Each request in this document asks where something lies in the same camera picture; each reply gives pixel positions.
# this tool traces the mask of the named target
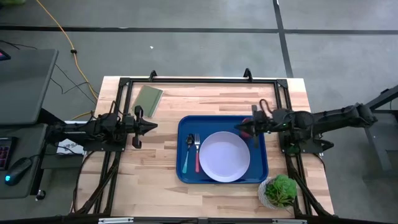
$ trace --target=computer mouse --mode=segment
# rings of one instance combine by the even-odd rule
[[[5,184],[14,186],[23,178],[26,171],[32,166],[32,160],[26,157],[20,158],[7,170]]]

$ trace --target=fork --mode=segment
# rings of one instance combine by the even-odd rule
[[[197,147],[197,159],[196,159],[196,164],[195,164],[195,172],[199,172],[199,146],[200,146],[199,134],[195,134],[195,146]]]

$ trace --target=potted plant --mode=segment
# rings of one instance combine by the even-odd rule
[[[260,184],[258,196],[263,205],[273,209],[285,209],[293,205],[297,196],[296,181],[280,174]]]

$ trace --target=white plate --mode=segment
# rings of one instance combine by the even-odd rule
[[[203,171],[213,180],[232,182],[248,170],[250,152],[239,136],[220,131],[208,136],[201,144],[199,161]]]

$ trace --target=white pot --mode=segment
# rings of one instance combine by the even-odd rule
[[[271,209],[283,209],[283,210],[284,210],[284,209],[288,208],[289,206],[288,206],[288,207],[284,207],[284,208],[277,207],[277,206],[271,204],[270,201],[268,200],[267,196],[265,195],[266,188],[267,188],[267,184],[268,184],[270,181],[274,180],[274,179],[275,179],[275,178],[267,178],[265,181],[263,181],[263,182],[260,184],[260,186],[259,186],[259,190],[258,190],[257,194],[258,194],[258,196],[259,196],[260,202],[261,202],[265,207],[271,208]]]

